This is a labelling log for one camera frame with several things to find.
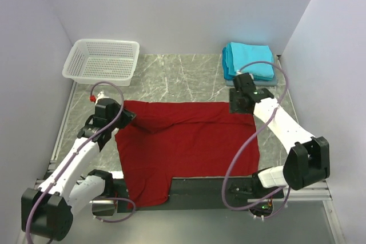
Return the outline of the red t shirt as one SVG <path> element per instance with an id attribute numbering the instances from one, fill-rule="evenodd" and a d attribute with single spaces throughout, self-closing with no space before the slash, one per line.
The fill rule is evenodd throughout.
<path id="1" fill-rule="evenodd" d="M 256 131 L 226 102 L 126 101 L 136 117 L 115 136 L 129 198 L 137 207 L 168 200 L 173 178 L 222 177 Z"/>

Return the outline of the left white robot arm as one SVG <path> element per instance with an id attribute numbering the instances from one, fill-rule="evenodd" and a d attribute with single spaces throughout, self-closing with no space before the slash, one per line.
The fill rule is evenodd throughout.
<path id="1" fill-rule="evenodd" d="M 28 243 L 32 242 L 32 235 L 63 240 L 74 217 L 90 201 L 97 197 L 116 198 L 110 172 L 92 170 L 81 183 L 78 180 L 90 161 L 136 115 L 109 97 L 94 103 L 94 114 L 79 130 L 67 156 L 45 181 L 36 189 L 26 189 L 21 197 L 22 231 Z"/>

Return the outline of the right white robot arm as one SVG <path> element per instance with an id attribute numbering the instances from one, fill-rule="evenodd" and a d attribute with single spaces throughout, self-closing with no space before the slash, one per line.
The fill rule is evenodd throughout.
<path id="1" fill-rule="evenodd" d="M 251 114 L 265 122 L 287 152 L 284 165 L 252 174 L 251 191 L 262 197 L 277 187 L 300 190 L 330 176 L 329 143 L 303 129 L 266 88 L 258 89 L 248 73 L 235 76 L 230 112 Z"/>

